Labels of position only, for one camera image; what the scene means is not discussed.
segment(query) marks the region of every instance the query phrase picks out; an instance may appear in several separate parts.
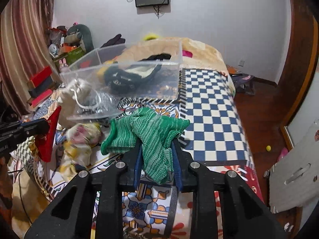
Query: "power outlet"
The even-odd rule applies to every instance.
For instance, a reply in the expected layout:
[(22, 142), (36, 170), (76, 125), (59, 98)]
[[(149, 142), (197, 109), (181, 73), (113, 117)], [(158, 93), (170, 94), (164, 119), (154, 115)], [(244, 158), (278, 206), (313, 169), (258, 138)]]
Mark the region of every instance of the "power outlet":
[(243, 67), (245, 63), (245, 60), (239, 60), (238, 66)]

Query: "clear plastic box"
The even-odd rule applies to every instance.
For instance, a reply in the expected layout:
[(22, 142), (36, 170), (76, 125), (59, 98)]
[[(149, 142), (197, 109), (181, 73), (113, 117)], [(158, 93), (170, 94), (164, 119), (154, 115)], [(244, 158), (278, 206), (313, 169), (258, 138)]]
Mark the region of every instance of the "clear plastic box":
[[(170, 60), (143, 60), (154, 54), (169, 53)], [(147, 97), (174, 100), (178, 96), (179, 66), (182, 62), (180, 41), (150, 40), (136, 44), (120, 44), (94, 49), (70, 66), (69, 72), (60, 74), (67, 85), (76, 78), (88, 81), (92, 88), (114, 97)], [(114, 69), (136, 72), (141, 81), (136, 85), (119, 88), (113, 85), (109, 73)]]

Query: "stack of books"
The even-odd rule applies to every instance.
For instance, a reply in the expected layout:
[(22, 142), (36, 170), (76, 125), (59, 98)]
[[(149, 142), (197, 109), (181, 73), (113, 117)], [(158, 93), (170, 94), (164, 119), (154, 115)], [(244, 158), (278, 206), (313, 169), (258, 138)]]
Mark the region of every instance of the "stack of books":
[(27, 103), (30, 105), (30, 110), (34, 110), (52, 94), (56, 87), (56, 82), (52, 78), (51, 67), (47, 66), (33, 76), (27, 82), (27, 86), (31, 96)]

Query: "curtain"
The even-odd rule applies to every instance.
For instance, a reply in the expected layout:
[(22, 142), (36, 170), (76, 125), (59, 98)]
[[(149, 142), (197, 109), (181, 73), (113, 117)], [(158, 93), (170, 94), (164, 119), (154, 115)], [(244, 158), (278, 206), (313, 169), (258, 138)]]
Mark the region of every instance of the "curtain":
[(50, 65), (46, 29), (51, 27), (53, 0), (10, 0), (0, 15), (0, 78), (6, 101), (18, 115), (27, 114), (27, 81)]

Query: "green striped cloth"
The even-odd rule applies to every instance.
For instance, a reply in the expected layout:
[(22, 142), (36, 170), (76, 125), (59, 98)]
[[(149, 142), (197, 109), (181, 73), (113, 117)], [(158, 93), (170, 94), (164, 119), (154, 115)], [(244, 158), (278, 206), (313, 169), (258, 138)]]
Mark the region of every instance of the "green striped cloth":
[(125, 153), (142, 141), (144, 171), (158, 184), (173, 171), (171, 143), (189, 125), (189, 120), (158, 115), (153, 109), (139, 108), (132, 115), (111, 120), (111, 132), (101, 145), (101, 153)]

